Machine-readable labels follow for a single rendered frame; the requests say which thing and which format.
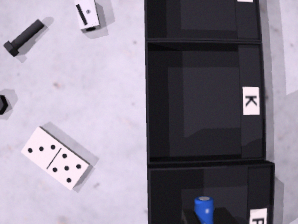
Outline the dark grey bolt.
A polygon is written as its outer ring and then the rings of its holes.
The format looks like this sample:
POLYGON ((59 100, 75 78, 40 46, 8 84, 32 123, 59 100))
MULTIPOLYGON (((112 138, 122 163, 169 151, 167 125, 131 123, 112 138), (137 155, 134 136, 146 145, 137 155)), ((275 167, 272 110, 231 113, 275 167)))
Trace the dark grey bolt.
POLYGON ((15 57, 17 54, 19 54, 18 49, 22 45, 24 45, 30 38, 32 38, 38 31, 40 31, 43 27, 43 23, 39 19, 37 19, 12 42, 8 40, 3 46, 13 57, 15 57))

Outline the white domino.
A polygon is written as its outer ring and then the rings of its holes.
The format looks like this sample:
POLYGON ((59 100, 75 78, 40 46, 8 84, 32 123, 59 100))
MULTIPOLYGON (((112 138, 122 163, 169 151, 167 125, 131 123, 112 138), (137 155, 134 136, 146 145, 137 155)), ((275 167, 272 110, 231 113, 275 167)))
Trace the white domino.
POLYGON ((90 165, 42 126, 37 127, 21 152, 70 190, 90 165))

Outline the black rack of bins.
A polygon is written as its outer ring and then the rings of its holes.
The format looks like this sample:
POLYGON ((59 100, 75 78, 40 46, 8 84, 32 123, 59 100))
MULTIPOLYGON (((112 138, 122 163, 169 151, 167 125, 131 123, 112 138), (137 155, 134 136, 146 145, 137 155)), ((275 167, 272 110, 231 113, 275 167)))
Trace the black rack of bins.
POLYGON ((144 24, 148 224, 198 196, 273 224, 259 0, 144 0, 144 24))

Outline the dark grey hex nut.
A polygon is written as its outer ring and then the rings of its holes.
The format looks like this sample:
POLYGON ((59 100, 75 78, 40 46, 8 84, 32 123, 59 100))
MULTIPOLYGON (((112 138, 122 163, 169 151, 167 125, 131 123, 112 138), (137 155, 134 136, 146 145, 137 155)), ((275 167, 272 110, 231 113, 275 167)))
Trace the dark grey hex nut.
POLYGON ((0 115, 3 115, 8 107, 8 103, 4 95, 0 95, 0 115))

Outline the blue battery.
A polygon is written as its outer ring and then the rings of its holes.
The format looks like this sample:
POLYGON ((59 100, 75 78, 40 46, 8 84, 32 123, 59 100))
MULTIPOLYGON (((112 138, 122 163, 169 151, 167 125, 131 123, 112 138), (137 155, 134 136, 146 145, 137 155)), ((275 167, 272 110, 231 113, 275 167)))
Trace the blue battery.
POLYGON ((208 196, 196 197, 194 211, 202 224, 213 224, 214 199, 208 196))

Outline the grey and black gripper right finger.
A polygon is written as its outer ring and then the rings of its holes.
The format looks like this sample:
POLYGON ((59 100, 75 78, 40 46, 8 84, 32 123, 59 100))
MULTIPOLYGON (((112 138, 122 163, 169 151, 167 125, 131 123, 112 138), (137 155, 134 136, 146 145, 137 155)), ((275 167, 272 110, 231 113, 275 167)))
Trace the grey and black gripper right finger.
POLYGON ((225 207, 215 208, 213 224, 239 224, 225 207))

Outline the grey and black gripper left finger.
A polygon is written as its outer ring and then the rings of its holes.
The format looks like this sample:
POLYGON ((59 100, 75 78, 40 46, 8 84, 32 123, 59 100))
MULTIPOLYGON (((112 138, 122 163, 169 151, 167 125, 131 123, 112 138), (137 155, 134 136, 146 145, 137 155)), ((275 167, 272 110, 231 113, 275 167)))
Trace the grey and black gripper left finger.
POLYGON ((195 211, 182 209, 181 224, 202 224, 195 211))

